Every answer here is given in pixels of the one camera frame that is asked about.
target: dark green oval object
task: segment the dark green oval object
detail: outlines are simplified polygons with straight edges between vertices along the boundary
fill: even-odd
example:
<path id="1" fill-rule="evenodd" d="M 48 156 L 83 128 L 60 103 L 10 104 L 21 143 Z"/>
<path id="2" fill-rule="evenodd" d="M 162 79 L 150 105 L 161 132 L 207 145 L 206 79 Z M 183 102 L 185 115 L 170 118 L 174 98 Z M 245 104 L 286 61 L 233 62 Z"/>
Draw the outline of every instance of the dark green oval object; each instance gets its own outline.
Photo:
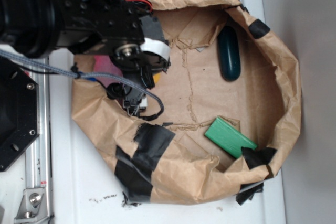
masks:
<path id="1" fill-rule="evenodd" d="M 235 81 L 240 76 L 240 55 L 235 30 L 225 26 L 218 35 L 219 64 L 222 76 L 227 81 Z"/>

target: crumpled brown paper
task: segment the crumpled brown paper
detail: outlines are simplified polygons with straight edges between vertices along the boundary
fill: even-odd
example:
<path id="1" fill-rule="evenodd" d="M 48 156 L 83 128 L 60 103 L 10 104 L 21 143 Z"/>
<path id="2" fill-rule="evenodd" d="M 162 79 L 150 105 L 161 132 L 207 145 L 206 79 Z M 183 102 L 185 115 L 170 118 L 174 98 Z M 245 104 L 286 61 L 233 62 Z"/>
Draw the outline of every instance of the crumpled brown paper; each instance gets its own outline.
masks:
<path id="1" fill-rule="evenodd" d="M 153 124 L 168 127 L 175 138 L 152 173 L 151 202 L 195 204 L 239 192 L 242 184 L 273 177 L 292 150 L 301 124 L 301 86 L 295 56 L 271 31 L 253 39 L 248 29 L 256 20 L 239 0 L 149 0 L 170 41 L 171 63 L 152 90 L 165 112 Z M 241 76 L 226 82 L 220 73 L 216 37 L 225 24 L 238 35 Z M 207 46 L 202 52 L 195 48 Z M 94 59 L 77 56 L 80 70 L 91 71 Z M 149 100 L 146 114 L 159 110 Z M 241 132 L 277 153 L 269 164 L 250 170 L 204 136 L 217 116 L 231 118 Z M 116 146 L 130 157 L 144 121 L 128 117 L 97 83 L 75 80 L 72 118 L 91 139 L 114 172 Z"/>

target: gray braided cable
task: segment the gray braided cable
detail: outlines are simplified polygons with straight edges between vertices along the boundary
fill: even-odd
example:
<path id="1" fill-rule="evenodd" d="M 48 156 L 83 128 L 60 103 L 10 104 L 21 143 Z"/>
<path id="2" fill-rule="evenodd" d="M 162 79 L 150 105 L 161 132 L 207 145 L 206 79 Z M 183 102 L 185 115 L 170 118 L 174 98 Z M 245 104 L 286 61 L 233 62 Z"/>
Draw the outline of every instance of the gray braided cable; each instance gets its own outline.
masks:
<path id="1" fill-rule="evenodd" d="M 45 69 L 45 70 L 48 70 L 48 71 L 51 71 L 51 72 L 54 72 L 54 73 L 58 73 L 58 74 L 63 75 L 63 76 L 71 77 L 71 78 L 74 78 L 74 79 L 75 78 L 90 79 L 90 78 L 96 78 L 96 77 L 112 78 L 112 79 L 117 80 L 117 81 L 119 81 L 119 82 L 121 82 L 121 83 L 123 83 L 127 86 L 135 88 L 135 89 L 143 92 L 144 94 L 152 97 L 153 99 L 157 100 L 157 102 L 160 105 L 160 109 L 161 109 L 160 112 L 156 115 L 153 115 L 153 116 L 147 116 L 147 117 L 143 116 L 141 118 L 143 118 L 145 120 L 148 120 L 148 121 L 151 121 L 152 118 L 154 118 L 155 116 L 157 117 L 157 116 L 161 115 L 164 111 L 164 105 L 163 105 L 163 103 L 162 103 L 162 101 L 160 100 L 159 97 L 157 97 L 155 94 L 151 93 L 147 89 L 137 85 L 136 83 L 134 83 L 134 82 L 132 82 L 132 81 L 130 81 L 130 80 L 124 78 L 124 77 L 116 76 L 114 74 L 105 73 L 105 72 L 91 72 L 91 73 L 78 74 L 78 73 L 74 73 L 74 72 L 71 72 L 71 71 L 66 71 L 64 69 L 56 68 L 56 67 L 53 67 L 53 66 L 50 66 L 50 65 L 46 65 L 44 63 L 25 58 L 25 57 L 22 57 L 20 55 L 13 54 L 11 52 L 4 51 L 2 49 L 0 49 L 0 56 L 3 57 L 3 58 L 9 59 L 9 60 L 15 60 L 15 61 L 21 62 L 23 64 L 26 64 L 26 65 L 29 65 L 29 66 L 32 66 L 32 67 Z"/>

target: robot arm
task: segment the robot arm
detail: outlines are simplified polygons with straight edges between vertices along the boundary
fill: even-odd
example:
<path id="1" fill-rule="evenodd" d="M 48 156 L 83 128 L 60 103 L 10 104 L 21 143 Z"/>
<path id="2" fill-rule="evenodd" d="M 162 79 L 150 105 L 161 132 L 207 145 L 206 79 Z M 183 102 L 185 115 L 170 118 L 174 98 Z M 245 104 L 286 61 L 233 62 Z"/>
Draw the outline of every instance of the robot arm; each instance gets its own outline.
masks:
<path id="1" fill-rule="evenodd" d="M 123 76 L 144 88 L 170 66 L 160 22 L 127 0 L 0 0 L 0 44 L 28 58 L 67 48 L 109 55 Z M 145 95 L 122 84 L 108 88 L 129 115 L 139 116 Z"/>

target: dark green object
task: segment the dark green object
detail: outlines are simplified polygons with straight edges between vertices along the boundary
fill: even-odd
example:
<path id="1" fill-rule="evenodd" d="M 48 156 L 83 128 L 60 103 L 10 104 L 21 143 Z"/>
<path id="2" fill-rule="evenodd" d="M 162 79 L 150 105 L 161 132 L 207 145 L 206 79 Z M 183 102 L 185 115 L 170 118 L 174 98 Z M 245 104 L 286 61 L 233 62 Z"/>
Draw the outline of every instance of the dark green object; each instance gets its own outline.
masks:
<path id="1" fill-rule="evenodd" d="M 216 118 L 210 128 L 205 132 L 205 136 L 235 158 L 241 156 L 242 147 L 251 148 L 253 150 L 257 148 L 256 143 L 242 135 L 221 118 Z"/>
<path id="2" fill-rule="evenodd" d="M 218 35 L 219 64 L 222 76 L 235 81 L 240 76 L 239 45 L 235 30 L 225 26 Z"/>

